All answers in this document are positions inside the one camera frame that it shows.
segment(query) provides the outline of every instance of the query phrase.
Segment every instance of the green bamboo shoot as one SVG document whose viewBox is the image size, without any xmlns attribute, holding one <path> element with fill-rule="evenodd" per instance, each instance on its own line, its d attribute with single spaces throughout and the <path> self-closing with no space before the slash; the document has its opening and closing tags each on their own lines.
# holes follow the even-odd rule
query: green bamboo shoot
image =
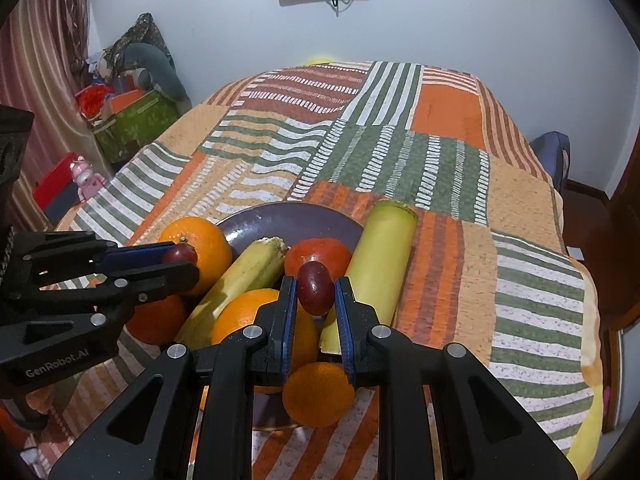
<svg viewBox="0 0 640 480">
<path fill-rule="evenodd" d="M 405 204 L 376 202 L 345 273 L 356 301 L 372 306 L 382 324 L 393 321 L 417 223 L 418 215 Z M 320 350 L 340 354 L 334 309 L 322 329 Z"/>
</svg>

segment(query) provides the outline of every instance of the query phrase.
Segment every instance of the pink figurine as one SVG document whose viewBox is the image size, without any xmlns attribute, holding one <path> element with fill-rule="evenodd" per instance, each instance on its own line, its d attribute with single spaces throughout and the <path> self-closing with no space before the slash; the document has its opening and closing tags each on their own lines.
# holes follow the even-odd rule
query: pink figurine
<svg viewBox="0 0 640 480">
<path fill-rule="evenodd" d="M 84 156 L 79 156 L 70 167 L 71 178 L 78 184 L 80 202 L 89 200 L 107 185 L 107 180 L 100 173 L 94 173 L 94 167 L 84 160 Z"/>
</svg>

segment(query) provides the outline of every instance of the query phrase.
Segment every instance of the corn husk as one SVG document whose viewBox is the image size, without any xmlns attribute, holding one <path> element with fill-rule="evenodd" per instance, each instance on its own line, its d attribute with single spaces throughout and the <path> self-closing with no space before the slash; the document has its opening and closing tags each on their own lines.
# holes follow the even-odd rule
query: corn husk
<svg viewBox="0 0 640 480">
<path fill-rule="evenodd" d="M 231 301 L 249 290 L 273 286 L 282 275 L 285 250 L 286 245 L 277 237 L 251 243 L 202 298 L 176 341 L 191 349 L 208 346 L 213 324 Z"/>
</svg>

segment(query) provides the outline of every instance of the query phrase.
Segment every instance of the striped curtain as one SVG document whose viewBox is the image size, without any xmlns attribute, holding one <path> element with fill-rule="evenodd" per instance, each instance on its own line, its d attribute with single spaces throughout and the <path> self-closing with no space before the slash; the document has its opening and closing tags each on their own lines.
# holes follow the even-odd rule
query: striped curtain
<svg viewBox="0 0 640 480">
<path fill-rule="evenodd" d="M 74 94 L 87 56 L 87 0 L 20 0 L 0 28 L 0 102 L 35 113 L 9 220 L 43 230 L 31 191 L 68 152 L 110 175 Z"/>
</svg>

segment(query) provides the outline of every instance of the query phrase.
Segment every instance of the patchwork tablecloth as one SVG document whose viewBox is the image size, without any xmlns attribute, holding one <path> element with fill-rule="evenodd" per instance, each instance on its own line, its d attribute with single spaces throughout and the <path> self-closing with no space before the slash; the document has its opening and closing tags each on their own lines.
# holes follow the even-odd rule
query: patchwork tablecloth
<svg viewBox="0 0 640 480">
<path fill-rule="evenodd" d="M 70 227 L 154 242 L 181 216 L 217 222 L 279 200 L 363 222 L 382 197 L 419 215 L 397 327 L 422 344 L 465 344 L 585 477 L 602 420 L 593 281 L 566 255 L 550 177 L 469 74 L 341 62 L 229 84 L 144 148 Z M 118 357 L 57 386 L 38 437 L 46 468 L 157 354 L 123 333 Z M 359 391 L 330 428 L 255 432 L 254 480 L 373 478 L 376 400 Z"/>
</svg>

